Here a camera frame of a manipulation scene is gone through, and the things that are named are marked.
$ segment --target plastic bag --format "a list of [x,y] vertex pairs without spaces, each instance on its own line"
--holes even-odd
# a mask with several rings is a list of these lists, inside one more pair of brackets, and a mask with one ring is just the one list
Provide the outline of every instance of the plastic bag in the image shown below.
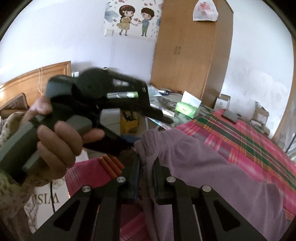
[[199,0],[193,10],[193,21],[217,21],[218,11],[212,0]]

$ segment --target metal screw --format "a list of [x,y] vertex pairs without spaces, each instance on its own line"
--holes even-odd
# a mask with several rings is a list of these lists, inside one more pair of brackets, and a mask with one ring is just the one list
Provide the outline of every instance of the metal screw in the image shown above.
[[91,187],[90,186],[83,186],[82,187],[82,191],[83,192],[89,192],[91,190]]
[[118,177],[116,179],[116,181],[119,182],[119,183],[124,183],[126,181],[126,178],[125,177]]
[[204,186],[202,186],[202,190],[205,191],[205,192],[210,192],[212,189],[211,189],[210,186],[204,185]]
[[167,181],[168,181],[169,183],[174,183],[174,182],[176,181],[176,179],[175,179],[174,177],[168,177],[168,178],[167,178]]

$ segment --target white wall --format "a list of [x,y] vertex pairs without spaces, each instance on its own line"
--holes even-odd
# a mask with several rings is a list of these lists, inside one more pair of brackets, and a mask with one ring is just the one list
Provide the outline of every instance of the white wall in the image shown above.
[[0,42],[0,84],[68,60],[72,61],[72,71],[106,66],[149,81],[155,41],[104,37],[107,2],[33,0]]
[[262,0],[227,0],[234,12],[229,63],[221,93],[246,120],[255,101],[269,111],[272,136],[287,105],[294,69],[291,34]]

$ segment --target wooden headboard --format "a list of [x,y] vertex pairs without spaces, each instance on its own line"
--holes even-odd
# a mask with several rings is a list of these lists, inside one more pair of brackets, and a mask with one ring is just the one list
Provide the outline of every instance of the wooden headboard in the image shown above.
[[0,86],[0,106],[20,93],[26,95],[31,106],[36,99],[45,93],[48,80],[59,74],[71,75],[71,61],[52,64],[22,74]]

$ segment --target green pants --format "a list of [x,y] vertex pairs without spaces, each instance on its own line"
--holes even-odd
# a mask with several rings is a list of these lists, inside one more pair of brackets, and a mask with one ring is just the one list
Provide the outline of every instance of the green pants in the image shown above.
[[147,35],[147,30],[148,30],[148,26],[147,27],[142,26],[142,35],[145,34],[145,36],[146,36]]

